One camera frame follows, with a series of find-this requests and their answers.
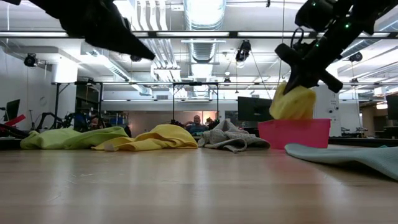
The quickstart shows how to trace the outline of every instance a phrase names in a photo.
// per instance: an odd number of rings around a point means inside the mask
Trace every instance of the green towel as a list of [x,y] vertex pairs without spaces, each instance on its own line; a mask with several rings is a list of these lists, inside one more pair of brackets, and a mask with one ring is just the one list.
[[32,131],[21,141],[22,149],[89,149],[102,142],[127,137],[121,127],[112,127],[80,133],[70,128],[54,129],[38,133]]
[[316,149],[299,144],[288,144],[285,149],[290,156],[310,162],[335,165],[359,162],[398,180],[398,147]]

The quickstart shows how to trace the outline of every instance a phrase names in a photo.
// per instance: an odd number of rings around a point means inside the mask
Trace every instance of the wooden table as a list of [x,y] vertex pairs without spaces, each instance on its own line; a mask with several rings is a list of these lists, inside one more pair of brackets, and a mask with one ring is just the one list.
[[398,223],[398,183],[278,150],[3,151],[0,223]]

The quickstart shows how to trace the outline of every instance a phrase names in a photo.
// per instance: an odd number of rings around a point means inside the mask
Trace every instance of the computer monitor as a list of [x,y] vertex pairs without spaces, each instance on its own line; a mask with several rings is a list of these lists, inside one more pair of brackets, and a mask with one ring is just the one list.
[[388,119],[398,119],[398,96],[386,96]]
[[269,121],[274,119],[269,113],[272,100],[238,97],[239,121]]
[[7,103],[6,114],[4,115],[4,121],[10,121],[18,117],[20,100],[14,100]]

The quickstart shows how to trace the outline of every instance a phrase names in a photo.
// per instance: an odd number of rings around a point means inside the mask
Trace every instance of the pink bin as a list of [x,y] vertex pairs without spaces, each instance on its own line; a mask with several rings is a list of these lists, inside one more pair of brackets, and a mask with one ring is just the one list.
[[258,125],[260,138],[272,149],[285,149],[290,143],[327,148],[330,119],[272,120]]

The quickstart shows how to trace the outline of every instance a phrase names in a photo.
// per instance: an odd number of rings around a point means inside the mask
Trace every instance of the yellow towel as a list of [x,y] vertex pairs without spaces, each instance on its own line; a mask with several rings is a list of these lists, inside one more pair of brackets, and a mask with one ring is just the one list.
[[275,119],[312,119],[315,105],[315,92],[308,88],[298,86],[283,95],[286,82],[276,89],[272,101],[270,114]]
[[197,142],[185,129],[176,125],[160,124],[149,133],[141,134],[135,139],[115,138],[93,147],[93,149],[146,151],[165,148],[196,149],[197,147]]

